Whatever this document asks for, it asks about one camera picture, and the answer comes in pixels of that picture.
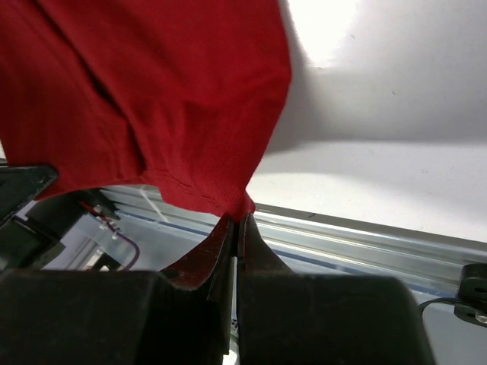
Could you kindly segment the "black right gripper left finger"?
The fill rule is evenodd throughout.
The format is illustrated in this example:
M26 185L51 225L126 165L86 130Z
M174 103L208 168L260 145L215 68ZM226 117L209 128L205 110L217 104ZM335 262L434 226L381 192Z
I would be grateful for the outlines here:
M3 364L220 364L230 350L234 222L161 271L1 275Z

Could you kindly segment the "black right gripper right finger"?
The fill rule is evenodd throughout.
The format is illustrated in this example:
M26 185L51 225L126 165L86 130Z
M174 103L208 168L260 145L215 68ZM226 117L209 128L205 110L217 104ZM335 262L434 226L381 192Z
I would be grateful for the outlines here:
M398 279L301 274L239 226L237 322L242 364L431 364L418 306Z

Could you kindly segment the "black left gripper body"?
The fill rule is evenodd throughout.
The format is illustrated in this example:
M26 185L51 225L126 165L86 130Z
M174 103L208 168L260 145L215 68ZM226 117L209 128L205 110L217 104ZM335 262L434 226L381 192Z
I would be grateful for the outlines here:
M57 179L56 168L47 164L13 167L1 165L1 224L9 222L27 203Z

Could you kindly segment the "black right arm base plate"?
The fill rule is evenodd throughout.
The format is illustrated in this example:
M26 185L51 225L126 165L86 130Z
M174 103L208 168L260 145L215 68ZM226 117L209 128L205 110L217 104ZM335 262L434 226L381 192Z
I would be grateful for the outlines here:
M486 264L476 263L463 267L454 315L469 324L486 327Z

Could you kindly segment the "dark red t shirt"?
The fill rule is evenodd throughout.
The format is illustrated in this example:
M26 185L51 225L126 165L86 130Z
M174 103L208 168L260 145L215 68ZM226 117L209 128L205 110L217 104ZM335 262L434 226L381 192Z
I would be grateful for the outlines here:
M291 83L276 1L3 1L1 142L46 196L157 186L240 220Z

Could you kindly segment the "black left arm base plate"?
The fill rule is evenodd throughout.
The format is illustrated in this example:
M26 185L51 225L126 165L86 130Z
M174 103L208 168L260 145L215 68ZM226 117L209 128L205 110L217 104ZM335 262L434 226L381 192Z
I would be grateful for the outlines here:
M117 220L115 203L99 189L36 202L24 216L1 225L1 270L41 269L65 248L62 239L87 214Z

